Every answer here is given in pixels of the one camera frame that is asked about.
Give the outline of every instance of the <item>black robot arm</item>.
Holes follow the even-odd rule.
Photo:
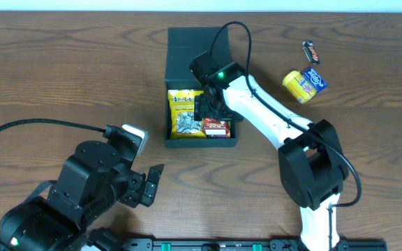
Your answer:
[[[31,195],[0,222],[0,250],[79,250],[87,227],[116,201],[135,208],[151,206],[164,165],[148,178],[131,170],[148,134],[129,125],[107,125],[107,143],[79,144],[61,169],[47,199]]]

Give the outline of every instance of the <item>blue label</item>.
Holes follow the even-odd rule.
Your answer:
[[[307,81],[307,80],[306,80],[305,78],[303,78],[303,79],[300,81],[300,83],[299,83],[300,87],[304,87],[306,81]]]
[[[319,75],[318,72],[316,72],[314,69],[311,67],[306,69],[303,72],[303,76],[313,84],[313,86],[318,90],[318,93],[324,90],[325,88],[328,87],[328,84],[326,81]]]

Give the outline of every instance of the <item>yellow can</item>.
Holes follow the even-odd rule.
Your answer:
[[[318,91],[314,88],[300,72],[293,70],[283,79],[283,86],[288,88],[291,94],[304,104],[310,100]]]

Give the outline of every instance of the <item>white wall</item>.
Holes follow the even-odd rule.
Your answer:
[[[402,13],[402,0],[0,0],[0,10],[325,11]]]

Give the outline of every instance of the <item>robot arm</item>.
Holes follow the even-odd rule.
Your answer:
[[[148,133],[107,125],[107,142],[86,141],[75,149],[57,181],[42,183],[0,222],[0,250],[80,250],[87,227],[116,202],[151,206],[164,165],[148,176],[131,170]],[[47,199],[40,193],[52,185]]]
[[[311,121],[300,117],[282,106],[281,103],[265,92],[252,76],[249,76],[249,81],[256,93],[264,98],[274,109],[308,130],[308,124],[310,124]],[[269,109],[257,100],[249,91],[244,76],[230,82],[229,88],[223,90],[223,97],[225,104],[232,111],[238,112],[248,119],[276,149],[284,145],[283,142],[285,139],[294,139],[302,133],[298,129],[289,126],[282,118],[269,111]]]
[[[301,239],[310,251],[329,249],[329,221],[332,226],[332,246],[339,242],[336,232],[336,214],[329,219],[329,206],[336,204],[348,170],[339,157],[325,146],[314,142],[300,130],[277,116],[255,95],[282,116],[305,130],[332,143],[342,152],[336,131],[327,121],[311,123],[284,107],[266,93],[252,76],[248,76],[253,93],[249,90],[244,69],[235,62],[220,67],[205,52],[197,56],[191,71],[204,88],[195,97],[195,119],[213,117],[223,121],[248,119],[278,149],[281,181],[286,192],[300,206],[302,218]],[[308,149],[317,150],[306,157]]]

